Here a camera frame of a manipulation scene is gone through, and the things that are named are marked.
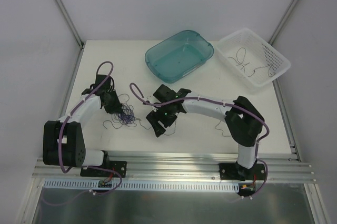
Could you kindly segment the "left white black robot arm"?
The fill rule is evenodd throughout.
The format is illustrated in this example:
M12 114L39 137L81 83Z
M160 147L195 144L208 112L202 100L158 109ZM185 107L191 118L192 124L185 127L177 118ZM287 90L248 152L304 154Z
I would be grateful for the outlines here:
M111 76L96 75L95 83L81 93L80 102L68 115L58 120L49 120L43 129L43 163L60 167L92 166L99 176L110 172L107 152L85 147L83 128L100 109L107 114L122 111L122 104Z

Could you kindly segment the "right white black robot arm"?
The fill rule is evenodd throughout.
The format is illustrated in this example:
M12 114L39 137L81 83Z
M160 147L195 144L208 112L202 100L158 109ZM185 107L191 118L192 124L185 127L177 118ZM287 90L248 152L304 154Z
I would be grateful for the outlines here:
M267 128L263 116L252 103L243 96L226 102L210 98L181 88L174 91L161 85L153 94L155 103L147 101L153 110L146 116L154 129L156 137L163 135L166 128L177 120L180 113L199 114L226 123L230 136L238 144L238 157L234 164L225 166L224 174L229 179L245 181L255 173L258 143L263 136L263 128Z

